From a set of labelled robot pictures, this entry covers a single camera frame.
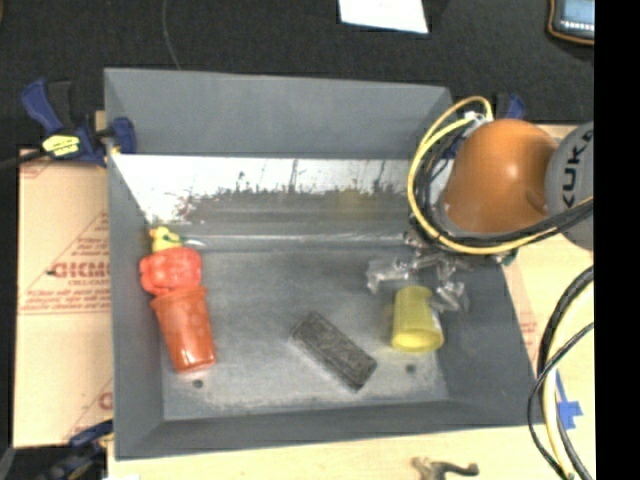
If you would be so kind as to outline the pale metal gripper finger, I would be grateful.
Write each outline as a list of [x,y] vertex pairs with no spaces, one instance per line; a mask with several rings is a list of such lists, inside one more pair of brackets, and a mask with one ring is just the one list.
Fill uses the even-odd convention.
[[407,281],[417,273],[416,263],[403,257],[380,258],[369,262],[366,286],[373,294],[386,282]]
[[436,269],[435,309],[439,313],[466,313],[470,309],[470,299],[466,285],[454,278],[453,267],[440,266]]

